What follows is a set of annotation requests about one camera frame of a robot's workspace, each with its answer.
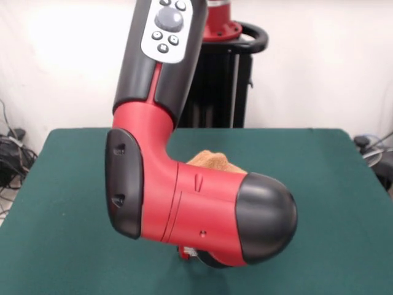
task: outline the red cylinder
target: red cylinder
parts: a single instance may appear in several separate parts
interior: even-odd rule
[[[229,41],[239,38],[242,26],[231,20],[229,0],[209,0],[209,16],[204,29],[206,42]]]

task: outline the robot control panel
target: robot control panel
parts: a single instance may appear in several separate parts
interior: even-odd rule
[[[192,15],[190,0],[153,0],[142,37],[142,51],[161,63],[181,62]]]

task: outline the white wall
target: white wall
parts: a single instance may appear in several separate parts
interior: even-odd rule
[[[103,127],[132,0],[2,0],[0,97],[39,151],[58,127]],[[270,35],[255,56],[247,127],[393,127],[393,2],[233,0]]]

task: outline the black metal stand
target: black metal stand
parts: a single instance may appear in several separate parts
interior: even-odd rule
[[[266,49],[268,36],[241,23],[253,41],[204,42],[179,128],[243,128],[252,54]]]

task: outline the black joint cover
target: black joint cover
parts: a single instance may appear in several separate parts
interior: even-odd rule
[[[137,141],[125,130],[115,128],[107,134],[105,179],[112,226],[117,232],[138,239],[142,223],[143,162]]]
[[[288,189],[265,175],[248,174],[236,201],[243,259],[256,264],[279,254],[297,228],[297,207]]]
[[[193,17],[185,57],[180,63],[163,64],[154,98],[157,104],[169,112],[175,126],[189,95],[208,16],[207,1],[191,0],[191,3]]]
[[[141,41],[152,0],[137,0],[124,52],[113,112],[129,101],[146,101],[156,61],[145,55]]]

